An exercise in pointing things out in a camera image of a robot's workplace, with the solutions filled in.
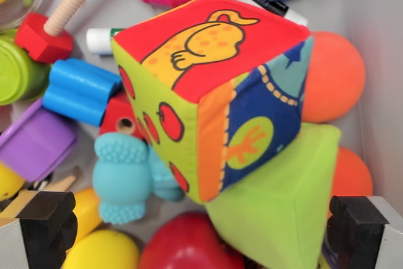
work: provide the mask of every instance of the teal rubber toy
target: teal rubber toy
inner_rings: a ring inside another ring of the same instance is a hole
[[[95,142],[99,157],[93,187],[101,198],[99,214],[104,222],[126,224],[145,215],[145,201],[155,193],[166,200],[184,196],[174,176],[143,141],[119,133],[107,133]]]

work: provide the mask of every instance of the purple plastic block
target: purple plastic block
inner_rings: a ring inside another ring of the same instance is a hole
[[[26,181],[40,181],[71,152],[77,137],[74,123],[34,102],[0,135],[0,161]]]

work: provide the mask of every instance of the orange fabric stripe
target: orange fabric stripe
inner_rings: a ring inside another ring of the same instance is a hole
[[[227,110],[234,88],[224,83],[201,98],[198,109],[197,154],[200,199],[207,202],[221,188]]]

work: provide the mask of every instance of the red wooden block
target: red wooden block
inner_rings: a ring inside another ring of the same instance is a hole
[[[50,36],[43,29],[47,17],[30,13],[18,29],[15,42],[26,49],[30,57],[43,63],[54,63],[67,59],[73,49],[73,38],[65,30],[57,37]]]
[[[143,139],[132,106],[124,91],[111,98],[106,107],[99,135],[107,132],[119,132]]]

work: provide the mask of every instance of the green cup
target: green cup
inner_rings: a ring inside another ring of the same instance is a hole
[[[33,101],[48,86],[50,66],[33,61],[14,43],[17,30],[0,33],[0,106]]]

